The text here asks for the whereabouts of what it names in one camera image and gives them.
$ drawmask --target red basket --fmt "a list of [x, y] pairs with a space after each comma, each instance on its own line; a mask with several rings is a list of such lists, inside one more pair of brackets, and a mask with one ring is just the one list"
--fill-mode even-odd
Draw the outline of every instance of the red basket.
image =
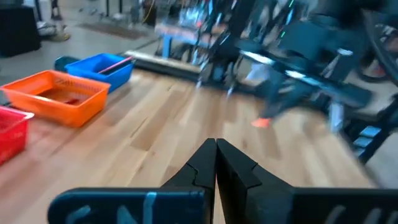
[[34, 114], [0, 106], [0, 165], [24, 150]]

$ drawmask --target gray floor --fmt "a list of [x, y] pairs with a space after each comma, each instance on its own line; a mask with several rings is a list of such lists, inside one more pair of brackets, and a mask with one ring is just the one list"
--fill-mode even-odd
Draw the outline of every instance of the gray floor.
[[[111, 1], [113, 9], [116, 9], [115, 2]], [[42, 70], [52, 69], [56, 58], [63, 55], [84, 58], [99, 53], [118, 53], [127, 49], [134, 49], [151, 39], [155, 39], [154, 34], [134, 41], [122, 39], [112, 35], [100, 34], [90, 30], [85, 30], [76, 25], [82, 21], [98, 21], [96, 16], [87, 16], [78, 12], [83, 6], [80, 0], [60, 0], [62, 12], [68, 25], [68, 32], [72, 37], [62, 43], [42, 42], [42, 48], [36, 52], [18, 55], [11, 58], [0, 58], [0, 85], [12, 82], [22, 77], [37, 73]], [[141, 51], [153, 53], [157, 44], [149, 45]], [[377, 84], [370, 85], [359, 81], [355, 75], [350, 77], [350, 81], [365, 86], [376, 93], [374, 103], [366, 111], [376, 112], [388, 105], [389, 97], [398, 91], [394, 85]], [[0, 93], [0, 103], [5, 102]], [[368, 162], [367, 168], [373, 177], [384, 187], [398, 188], [398, 135], [393, 135], [380, 148], [377, 154]]]

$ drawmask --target orange object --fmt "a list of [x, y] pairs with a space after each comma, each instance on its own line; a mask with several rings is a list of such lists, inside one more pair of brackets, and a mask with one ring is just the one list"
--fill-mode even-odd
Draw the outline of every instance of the orange object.
[[109, 87], [107, 83], [47, 70], [4, 85], [1, 90], [16, 108], [78, 128], [105, 107]]
[[0, 165], [25, 149], [28, 120], [33, 116], [0, 106]]
[[254, 127], [257, 128], [268, 128], [271, 123], [271, 119], [269, 118], [259, 118], [251, 123]]

